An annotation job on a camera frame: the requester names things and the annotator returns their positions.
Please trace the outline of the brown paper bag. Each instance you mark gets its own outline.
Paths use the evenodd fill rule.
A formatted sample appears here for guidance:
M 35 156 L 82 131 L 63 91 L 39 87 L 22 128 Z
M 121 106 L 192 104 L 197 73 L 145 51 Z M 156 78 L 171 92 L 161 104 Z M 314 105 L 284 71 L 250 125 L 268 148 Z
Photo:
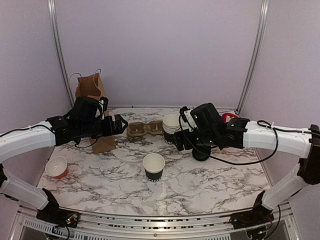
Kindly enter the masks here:
M 74 93 L 74 97 L 89 97 L 95 100 L 106 97 L 100 74 L 100 68 L 89 76 L 82 76 L 78 72 L 71 74 L 68 78 L 68 85 L 70 90 Z M 91 147 L 93 153 L 97 155 L 115 150 L 116 143 L 113 136 L 105 136 L 99 138 Z

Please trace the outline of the single black paper cup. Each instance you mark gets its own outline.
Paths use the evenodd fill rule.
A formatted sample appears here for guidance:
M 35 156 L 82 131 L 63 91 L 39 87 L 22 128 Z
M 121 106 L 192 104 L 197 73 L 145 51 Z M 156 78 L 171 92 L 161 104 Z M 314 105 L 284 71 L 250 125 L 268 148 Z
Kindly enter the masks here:
M 166 161 L 163 156 L 158 153 L 150 153 L 142 160 L 146 178 L 151 182 L 161 180 Z

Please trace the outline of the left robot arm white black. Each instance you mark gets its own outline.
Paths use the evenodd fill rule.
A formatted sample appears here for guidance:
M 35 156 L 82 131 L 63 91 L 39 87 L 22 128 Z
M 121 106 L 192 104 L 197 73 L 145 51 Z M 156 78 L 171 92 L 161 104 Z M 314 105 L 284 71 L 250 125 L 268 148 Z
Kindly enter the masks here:
M 42 148 L 57 147 L 69 142 L 79 144 L 83 138 L 95 140 L 122 134 L 129 123 L 119 114 L 105 115 L 108 98 L 96 100 L 77 97 L 66 114 L 47 118 L 35 125 L 13 129 L 0 135 L 0 162 Z M 37 219 L 76 228 L 78 212 L 61 209 L 53 194 L 34 187 L 5 169 L 0 170 L 0 193 L 37 210 Z

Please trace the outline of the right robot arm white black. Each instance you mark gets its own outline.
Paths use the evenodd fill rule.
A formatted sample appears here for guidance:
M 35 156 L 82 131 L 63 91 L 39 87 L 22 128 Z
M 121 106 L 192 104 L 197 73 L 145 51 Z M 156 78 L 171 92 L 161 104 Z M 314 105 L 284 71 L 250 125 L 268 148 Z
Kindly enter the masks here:
M 212 103 L 194 109 L 186 106 L 179 111 L 178 122 L 188 129 L 174 134 L 179 151 L 192 150 L 193 158 L 205 161 L 211 158 L 214 147 L 254 148 L 288 153 L 299 158 L 298 164 L 277 184 L 262 191 L 252 209 L 233 213 L 229 222 L 234 229 L 249 228 L 274 220 L 273 210 L 304 187 L 320 183 L 320 128 L 275 126 L 265 120 L 253 121 L 234 117 L 224 122 Z

